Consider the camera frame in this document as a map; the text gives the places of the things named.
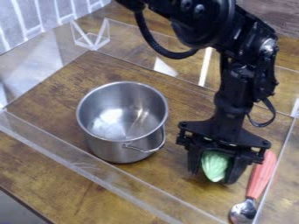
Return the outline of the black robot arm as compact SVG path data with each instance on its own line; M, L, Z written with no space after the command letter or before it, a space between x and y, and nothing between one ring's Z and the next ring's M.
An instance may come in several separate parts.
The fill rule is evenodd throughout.
M236 0L116 0L134 13L146 44L164 57L190 57L201 48L218 52L220 85L213 96L214 112L205 121L178 122L176 143L188 151L188 171L202 167L202 155L228 157L224 182L238 180L246 166L262 163L270 143L242 129L256 102L272 106L268 97L277 85L274 30L237 4ZM170 21L177 39L190 49L164 49L148 30L144 10Z

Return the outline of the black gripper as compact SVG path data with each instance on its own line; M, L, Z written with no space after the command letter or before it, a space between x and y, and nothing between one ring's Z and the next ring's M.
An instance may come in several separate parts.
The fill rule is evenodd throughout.
M213 116L204 121L178 122L180 132L176 143L186 150L188 172L196 174L205 151L217 152L229 157L224 183L233 184L252 163L264 161L270 143L242 128L244 118L257 128L264 128L272 120L254 122L249 114L229 113L222 108L214 109Z

